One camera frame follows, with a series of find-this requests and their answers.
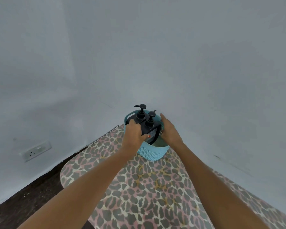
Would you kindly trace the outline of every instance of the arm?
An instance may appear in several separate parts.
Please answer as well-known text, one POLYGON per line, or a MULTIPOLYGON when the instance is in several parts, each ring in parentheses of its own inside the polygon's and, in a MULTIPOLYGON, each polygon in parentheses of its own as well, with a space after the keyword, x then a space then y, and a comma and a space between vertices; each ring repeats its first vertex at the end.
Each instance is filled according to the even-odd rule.
POLYGON ((175 150, 195 187, 201 203, 216 229, 268 228, 263 221, 226 186, 183 143, 174 125, 161 114, 162 138, 175 150))
POLYGON ((122 147, 115 154, 59 192, 19 229, 82 228, 114 177, 148 137, 141 135, 141 126, 130 120, 122 147))

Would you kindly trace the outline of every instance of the animal print surface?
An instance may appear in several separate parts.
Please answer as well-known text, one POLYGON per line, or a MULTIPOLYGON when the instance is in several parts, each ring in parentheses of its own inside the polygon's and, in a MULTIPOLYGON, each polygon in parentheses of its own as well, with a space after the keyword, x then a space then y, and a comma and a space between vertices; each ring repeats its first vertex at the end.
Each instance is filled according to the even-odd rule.
MULTIPOLYGON (((115 153, 124 125, 72 158, 61 170, 65 188, 115 153)), ((286 228, 286 215, 213 171, 270 228, 286 228)), ((137 155, 120 170, 88 219, 95 228, 214 228, 179 157, 171 148, 158 161, 137 155)))

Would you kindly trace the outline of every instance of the black soap dispenser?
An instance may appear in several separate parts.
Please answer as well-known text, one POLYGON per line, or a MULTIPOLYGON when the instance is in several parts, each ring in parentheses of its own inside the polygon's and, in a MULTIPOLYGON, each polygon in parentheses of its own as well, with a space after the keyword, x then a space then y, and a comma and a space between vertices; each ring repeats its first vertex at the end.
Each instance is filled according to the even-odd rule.
POLYGON ((129 124, 131 119, 134 119, 134 122, 136 122, 137 124, 140 124, 148 118, 147 113, 145 113, 144 111, 144 109, 146 109, 145 104, 135 105, 134 107, 140 107, 141 110, 138 111, 137 114, 132 115, 130 118, 128 118, 126 121, 126 124, 129 124))
POLYGON ((150 135, 150 138, 146 140, 146 142, 150 145, 152 145, 157 140, 162 128, 161 123, 153 119, 153 117, 156 116, 155 111, 149 112, 148 113, 149 119, 146 119, 144 122, 140 123, 142 135, 144 134, 150 135))

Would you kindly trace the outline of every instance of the leopard print tablecloth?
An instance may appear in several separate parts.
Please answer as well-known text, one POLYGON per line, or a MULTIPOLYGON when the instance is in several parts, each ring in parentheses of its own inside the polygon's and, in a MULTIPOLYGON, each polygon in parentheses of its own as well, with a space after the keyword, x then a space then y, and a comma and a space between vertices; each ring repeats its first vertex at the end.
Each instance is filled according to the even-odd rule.
MULTIPOLYGON (((124 125, 72 158, 61 170, 65 188, 115 153, 124 125)), ((270 228, 286 228, 286 215, 226 177, 227 184, 270 228)), ((137 155, 120 170, 88 219, 95 228, 214 228, 177 154, 151 162, 137 155)))

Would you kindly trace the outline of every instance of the dark floor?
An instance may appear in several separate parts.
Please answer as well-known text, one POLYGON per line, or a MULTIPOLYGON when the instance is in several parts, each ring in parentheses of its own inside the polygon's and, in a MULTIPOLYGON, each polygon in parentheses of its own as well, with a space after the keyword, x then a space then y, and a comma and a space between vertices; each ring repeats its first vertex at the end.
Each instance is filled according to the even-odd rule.
MULTIPOLYGON (((60 171, 76 154, 58 164, 0 205, 0 229, 16 229, 62 190, 60 171)), ((83 229, 94 229, 87 221, 83 229)))

